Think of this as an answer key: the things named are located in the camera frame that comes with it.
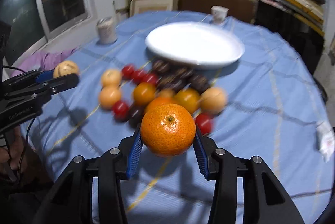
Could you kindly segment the left hand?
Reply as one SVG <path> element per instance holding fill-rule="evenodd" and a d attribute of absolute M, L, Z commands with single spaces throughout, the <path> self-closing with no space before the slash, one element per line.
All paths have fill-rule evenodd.
<path fill-rule="evenodd" d="M 15 134 L 15 141 L 10 145 L 10 153 L 9 153 L 11 156 L 10 166 L 12 170 L 17 169 L 19 160 L 21 158 L 21 153 L 23 152 L 24 146 L 26 144 L 25 139 L 22 137 L 21 128 L 19 126 L 17 126 L 14 129 L 14 134 Z M 1 161 L 2 174 L 7 174 L 2 164 L 10 159 L 9 154 L 7 148 L 1 148 L 0 161 Z"/>

